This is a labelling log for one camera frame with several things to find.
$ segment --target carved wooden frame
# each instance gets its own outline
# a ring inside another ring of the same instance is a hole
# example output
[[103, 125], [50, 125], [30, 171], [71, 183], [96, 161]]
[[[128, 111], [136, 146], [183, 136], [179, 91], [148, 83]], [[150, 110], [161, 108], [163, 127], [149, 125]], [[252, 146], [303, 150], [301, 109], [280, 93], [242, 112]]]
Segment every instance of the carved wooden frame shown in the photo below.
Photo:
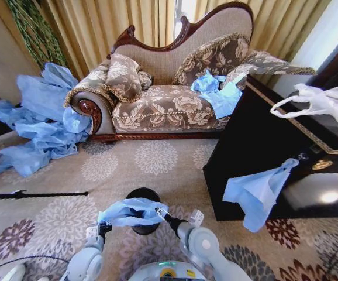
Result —
[[215, 9], [211, 10], [201, 20], [199, 20], [196, 23], [190, 23], [186, 16], [182, 16], [181, 17], [182, 28], [181, 28], [180, 34], [177, 36], [177, 38], [175, 38], [175, 40], [171, 44], [165, 47], [151, 47], [146, 44], [143, 44], [141, 41], [135, 38], [135, 35], [134, 35], [135, 26], [130, 25], [117, 38], [116, 43], [112, 47], [111, 53], [113, 54], [119, 46], [123, 46], [123, 45], [135, 45], [143, 49], [154, 51], [154, 52], [167, 52], [167, 51], [173, 50], [177, 48], [179, 45], [183, 44], [209, 18], [211, 18], [218, 12], [224, 9], [227, 9], [227, 8], [241, 8], [241, 9], [246, 10], [249, 13], [251, 17], [251, 22], [252, 22], [252, 32], [251, 32], [251, 37], [252, 37], [253, 30], [254, 30], [254, 20], [253, 20], [253, 13], [252, 13], [251, 8], [247, 4], [242, 3], [242, 2], [229, 2], [229, 3], [225, 3], [225, 4], [217, 6]]
[[[121, 35], [117, 38], [116, 43], [113, 45], [111, 53], [114, 53], [119, 46], [135, 45], [142, 49], [151, 50], [154, 52], [168, 52], [183, 44], [191, 35], [193, 35], [209, 18], [218, 12], [227, 8], [241, 8], [247, 11], [251, 17], [252, 33], [254, 30], [254, 20], [251, 8], [242, 2], [229, 2], [217, 6], [215, 9], [207, 13], [200, 21], [190, 23], [186, 16], [181, 17], [182, 28], [180, 34], [175, 40], [165, 47], [151, 47], [143, 44], [135, 38], [135, 26], [130, 25]], [[80, 109], [85, 114], [92, 116], [92, 131], [95, 133], [100, 128], [102, 122], [102, 114], [100, 108], [90, 100], [81, 100], [78, 103]], [[221, 132], [202, 132], [202, 133], [119, 133], [109, 135], [91, 135], [90, 139], [103, 142], [126, 141], [126, 140], [143, 140], [143, 139], [206, 139], [206, 138], [219, 138]]]

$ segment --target patterned rug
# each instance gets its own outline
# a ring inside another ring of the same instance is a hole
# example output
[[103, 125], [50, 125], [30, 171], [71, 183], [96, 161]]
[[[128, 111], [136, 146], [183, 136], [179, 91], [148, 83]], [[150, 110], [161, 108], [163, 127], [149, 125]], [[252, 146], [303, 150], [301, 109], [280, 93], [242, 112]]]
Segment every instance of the patterned rug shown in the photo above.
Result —
[[[0, 138], [0, 148], [11, 144]], [[29, 255], [70, 259], [83, 245], [87, 224], [98, 211], [123, 199], [137, 187], [155, 190], [170, 212], [188, 218], [194, 208], [205, 214], [203, 225], [218, 237], [220, 250], [252, 280], [338, 280], [338, 265], [325, 277], [338, 249], [338, 218], [269, 220], [258, 233], [241, 221], [217, 222], [202, 166], [217, 140], [152, 140], [114, 144], [87, 142], [79, 154], [52, 160], [28, 178], [12, 169], [0, 174], [0, 193], [90, 191], [87, 197], [0, 200], [0, 264]], [[141, 265], [186, 257], [167, 224], [148, 236], [129, 227], [106, 236], [100, 280], [128, 280]], [[0, 268], [0, 278], [11, 263]], [[66, 264], [48, 258], [26, 260], [25, 280], [42, 276], [59, 280]]]

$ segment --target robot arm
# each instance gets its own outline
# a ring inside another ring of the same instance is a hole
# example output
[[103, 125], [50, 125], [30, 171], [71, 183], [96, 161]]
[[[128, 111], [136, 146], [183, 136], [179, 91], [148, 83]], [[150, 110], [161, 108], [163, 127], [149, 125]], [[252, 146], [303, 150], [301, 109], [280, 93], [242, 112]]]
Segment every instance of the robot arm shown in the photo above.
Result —
[[187, 250], [213, 268], [216, 281], [251, 281], [242, 268], [222, 255], [218, 239], [211, 230], [173, 218], [162, 209], [156, 211], [170, 224]]
[[[222, 255], [216, 235], [205, 227], [199, 227], [202, 219], [197, 225], [190, 224], [185, 220], [172, 217], [163, 209], [156, 211], [161, 218], [170, 224], [170, 227], [184, 244], [185, 249], [196, 257], [197, 261], [213, 267], [216, 281], [251, 281], [242, 268], [228, 261]], [[111, 230], [112, 226], [107, 224], [88, 227], [87, 242], [84, 248], [71, 258], [67, 271], [60, 281], [97, 280], [103, 265], [102, 251], [105, 234]]]
[[69, 261], [66, 273], [60, 281], [95, 281], [102, 265], [105, 234], [112, 230], [111, 225], [96, 224], [87, 228], [87, 242], [83, 249]]

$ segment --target black stick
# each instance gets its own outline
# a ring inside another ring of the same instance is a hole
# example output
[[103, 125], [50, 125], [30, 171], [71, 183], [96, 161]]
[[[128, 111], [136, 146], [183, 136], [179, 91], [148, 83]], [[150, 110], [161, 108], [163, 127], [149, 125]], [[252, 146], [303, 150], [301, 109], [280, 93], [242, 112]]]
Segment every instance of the black stick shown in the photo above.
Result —
[[32, 193], [25, 194], [27, 190], [16, 190], [12, 193], [0, 194], [0, 199], [22, 199], [35, 197], [57, 197], [57, 196], [87, 196], [88, 191], [76, 193]]

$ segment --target sofa scroll arm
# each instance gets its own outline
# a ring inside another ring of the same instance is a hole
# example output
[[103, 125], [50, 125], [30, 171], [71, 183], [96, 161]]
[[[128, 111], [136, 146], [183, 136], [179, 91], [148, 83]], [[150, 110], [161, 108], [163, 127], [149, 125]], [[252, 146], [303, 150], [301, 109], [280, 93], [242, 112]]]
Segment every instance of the sofa scroll arm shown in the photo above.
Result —
[[80, 100], [78, 108], [92, 118], [92, 133], [97, 132], [102, 122], [102, 114], [99, 106], [91, 100]]
[[105, 97], [90, 91], [80, 91], [71, 98], [70, 105], [79, 114], [92, 118], [91, 135], [115, 134], [113, 108]]

